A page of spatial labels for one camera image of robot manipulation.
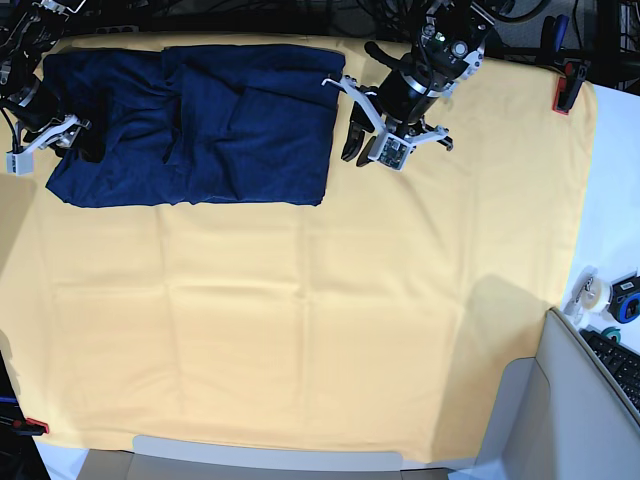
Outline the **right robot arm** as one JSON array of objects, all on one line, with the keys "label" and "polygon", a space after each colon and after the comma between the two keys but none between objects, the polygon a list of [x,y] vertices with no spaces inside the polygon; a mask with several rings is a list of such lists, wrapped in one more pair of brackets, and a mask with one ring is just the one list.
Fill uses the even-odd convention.
[{"label": "right robot arm", "polygon": [[10,173],[31,173],[34,152],[47,148],[59,157],[76,150],[90,162],[104,156],[104,143],[91,132],[91,121],[66,111],[35,75],[43,54],[63,37],[65,23],[83,5],[82,1],[20,1],[1,27],[1,114],[16,118],[7,122]]}]

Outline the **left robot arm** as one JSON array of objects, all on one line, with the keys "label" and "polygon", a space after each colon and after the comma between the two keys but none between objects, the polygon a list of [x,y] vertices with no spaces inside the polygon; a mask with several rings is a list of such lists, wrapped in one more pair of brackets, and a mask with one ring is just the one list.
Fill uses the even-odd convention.
[{"label": "left robot arm", "polygon": [[400,171],[423,144],[454,147],[449,130],[427,124],[425,114],[480,68],[496,13],[483,1],[421,1],[409,10],[409,19],[411,50],[402,57],[373,41],[365,44],[367,55],[389,69],[380,85],[366,86],[346,74],[322,82],[354,101],[341,153],[345,162]]}]

